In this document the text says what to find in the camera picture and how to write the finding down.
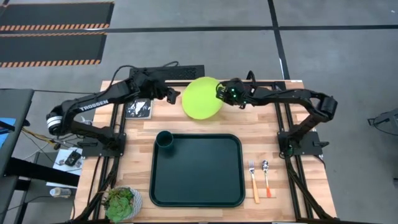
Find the lime green bowl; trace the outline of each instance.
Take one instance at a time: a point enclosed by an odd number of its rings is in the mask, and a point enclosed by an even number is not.
[[[193,119],[207,119],[216,114],[223,102],[216,98],[219,81],[201,77],[191,82],[182,95],[182,108]]]

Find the concrete floor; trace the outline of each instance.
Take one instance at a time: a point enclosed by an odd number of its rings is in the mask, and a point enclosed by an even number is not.
[[[13,2],[67,2],[11,0]],[[398,2],[391,0],[275,0],[280,26],[398,24]],[[264,0],[116,0],[111,28],[173,26],[270,26]],[[333,121],[317,128],[325,148],[326,171],[342,220],[396,223],[398,189],[397,137],[380,133],[366,119],[398,107],[396,71],[398,30],[282,31],[291,79],[334,95],[339,102]],[[0,88],[98,91],[123,64],[155,67],[172,60],[204,64],[206,76],[281,79],[272,31],[171,32],[110,34],[100,65],[0,69]],[[118,78],[126,78],[127,71]],[[35,93],[27,119],[31,130],[48,134],[45,115],[71,94]],[[87,118],[93,113],[85,114]],[[21,136],[14,157],[36,148]],[[11,206],[19,204],[14,194]],[[69,219],[70,203],[32,203],[24,223]],[[15,210],[5,223],[11,223]]]

